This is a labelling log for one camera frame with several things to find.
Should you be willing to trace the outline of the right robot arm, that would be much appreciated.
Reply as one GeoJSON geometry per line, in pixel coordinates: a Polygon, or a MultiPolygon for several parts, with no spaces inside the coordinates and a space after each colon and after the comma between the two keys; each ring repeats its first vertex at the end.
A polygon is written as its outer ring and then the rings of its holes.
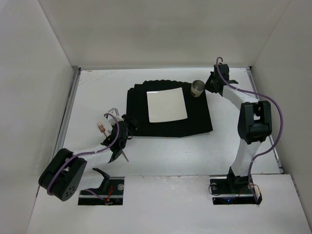
{"type": "Polygon", "coordinates": [[[220,94],[239,110],[237,131],[240,144],[227,174],[226,185],[231,192],[242,190],[251,181],[250,165],[259,147],[272,133],[271,104],[253,97],[254,92],[239,88],[237,81],[229,79],[226,64],[214,65],[205,90],[220,94]]]}

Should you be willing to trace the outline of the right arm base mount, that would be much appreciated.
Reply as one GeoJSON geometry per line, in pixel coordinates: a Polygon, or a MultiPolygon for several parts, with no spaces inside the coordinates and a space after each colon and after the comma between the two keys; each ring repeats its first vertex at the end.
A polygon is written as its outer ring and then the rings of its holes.
{"type": "Polygon", "coordinates": [[[226,176],[210,177],[209,193],[214,205],[260,205],[263,197],[258,185],[248,181],[231,185],[226,176]]]}

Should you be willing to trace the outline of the white square plate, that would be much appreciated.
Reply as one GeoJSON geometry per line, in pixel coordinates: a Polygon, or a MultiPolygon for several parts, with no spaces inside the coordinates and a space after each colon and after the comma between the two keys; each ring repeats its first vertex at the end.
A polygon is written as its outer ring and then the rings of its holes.
{"type": "Polygon", "coordinates": [[[150,123],[188,118],[182,88],[147,92],[147,103],[150,123]]]}

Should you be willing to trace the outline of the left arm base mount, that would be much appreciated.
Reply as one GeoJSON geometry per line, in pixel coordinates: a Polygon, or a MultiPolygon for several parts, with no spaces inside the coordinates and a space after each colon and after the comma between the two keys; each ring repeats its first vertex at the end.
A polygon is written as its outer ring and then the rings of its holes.
{"type": "Polygon", "coordinates": [[[93,171],[100,174],[99,181],[89,188],[79,192],[79,206],[121,206],[123,205],[123,194],[125,177],[111,177],[99,168],[93,171]]]}

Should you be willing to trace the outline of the black cloth placemat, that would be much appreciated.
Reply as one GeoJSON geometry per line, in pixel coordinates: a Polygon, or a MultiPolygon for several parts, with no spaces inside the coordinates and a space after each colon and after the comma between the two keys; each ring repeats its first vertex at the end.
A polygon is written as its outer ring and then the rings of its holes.
{"type": "Polygon", "coordinates": [[[191,95],[191,84],[171,80],[150,80],[135,84],[127,92],[126,115],[137,125],[136,137],[188,137],[213,131],[206,94],[191,95]],[[187,119],[150,123],[148,118],[147,92],[181,88],[187,119]]]}

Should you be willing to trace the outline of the silver metal cup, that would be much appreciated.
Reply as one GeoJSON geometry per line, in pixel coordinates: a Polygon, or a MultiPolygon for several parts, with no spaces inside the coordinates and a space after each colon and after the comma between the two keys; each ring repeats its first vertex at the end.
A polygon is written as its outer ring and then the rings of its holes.
{"type": "Polygon", "coordinates": [[[205,83],[201,80],[193,81],[191,85],[191,95],[195,98],[199,97],[205,90],[205,83]]]}

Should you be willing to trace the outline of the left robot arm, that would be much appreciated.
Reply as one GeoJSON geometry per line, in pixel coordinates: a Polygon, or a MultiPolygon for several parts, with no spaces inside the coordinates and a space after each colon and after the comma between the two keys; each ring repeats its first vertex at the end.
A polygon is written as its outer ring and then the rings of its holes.
{"type": "Polygon", "coordinates": [[[103,201],[109,200],[108,196],[102,197],[102,194],[111,195],[114,188],[110,185],[110,176],[98,165],[117,160],[127,141],[138,130],[138,123],[127,115],[117,117],[106,113],[104,116],[111,117],[114,123],[111,133],[102,143],[76,153],[62,148],[43,171],[39,186],[48,195],[67,201],[76,191],[87,191],[103,201]]]}

